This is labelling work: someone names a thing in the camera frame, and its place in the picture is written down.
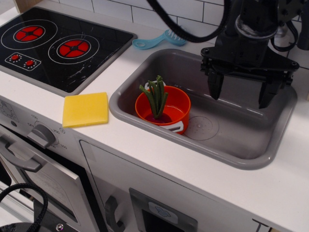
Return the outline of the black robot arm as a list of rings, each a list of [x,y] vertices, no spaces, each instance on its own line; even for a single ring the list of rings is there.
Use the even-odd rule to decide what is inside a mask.
[[[225,76],[262,82],[259,107],[266,108],[280,89],[292,83],[299,64],[282,55],[292,47],[268,44],[280,27],[295,35],[299,49],[309,48],[309,2],[307,0],[234,0],[225,29],[215,46],[201,51],[201,70],[208,76],[212,98],[220,97]]]

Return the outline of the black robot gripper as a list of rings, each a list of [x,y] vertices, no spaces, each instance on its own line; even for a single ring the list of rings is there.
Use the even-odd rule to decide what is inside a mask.
[[[201,70],[208,76],[210,96],[215,100],[220,97],[226,75],[263,81],[259,108],[267,108],[299,68],[296,61],[268,46],[286,23],[277,14],[233,14],[215,46],[201,51]]]

